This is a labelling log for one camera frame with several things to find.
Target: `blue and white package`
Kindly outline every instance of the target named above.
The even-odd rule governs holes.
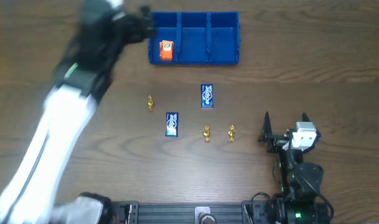
[[[166,137],[178,137],[178,113],[166,113]]]
[[[213,84],[202,84],[202,108],[213,107]]]

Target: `green led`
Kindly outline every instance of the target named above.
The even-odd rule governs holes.
[[[76,64],[76,66],[72,69],[72,71],[69,73],[69,75],[66,77],[66,78],[69,78],[70,77],[70,75],[75,71],[75,69],[77,68],[77,64]]]

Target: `brown wooden surface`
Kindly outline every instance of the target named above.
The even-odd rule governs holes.
[[[19,167],[73,34],[80,2],[0,1],[0,193]],[[125,48],[116,80],[75,147],[58,201],[83,191],[140,202],[240,202],[279,192],[256,142],[265,111],[283,133],[307,112],[322,133],[305,160],[324,170],[334,223],[379,222],[379,1],[128,0],[129,9],[240,12],[234,67],[154,67]],[[215,107],[200,109],[201,83]],[[147,110],[147,95],[155,101]],[[166,111],[179,137],[166,138]],[[204,125],[211,143],[204,143]],[[237,127],[228,143],[228,127]]]

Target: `blue tray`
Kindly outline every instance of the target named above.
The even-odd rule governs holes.
[[[239,62],[238,12],[153,12],[156,36],[149,39],[153,65],[234,65]],[[159,43],[174,42],[172,61],[159,58]]]

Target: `gold wrapped candy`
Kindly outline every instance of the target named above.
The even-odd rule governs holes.
[[[229,125],[229,132],[228,132],[228,136],[229,136],[229,142],[230,143],[233,143],[235,141],[234,137],[235,137],[235,127],[233,124]]]
[[[153,99],[150,95],[148,95],[147,97],[149,98],[149,101],[147,102],[147,108],[149,109],[149,111],[153,111],[153,105],[154,105]]]
[[[205,142],[210,142],[210,126],[208,124],[206,124],[206,127],[203,132],[203,136],[205,138],[204,139]]]

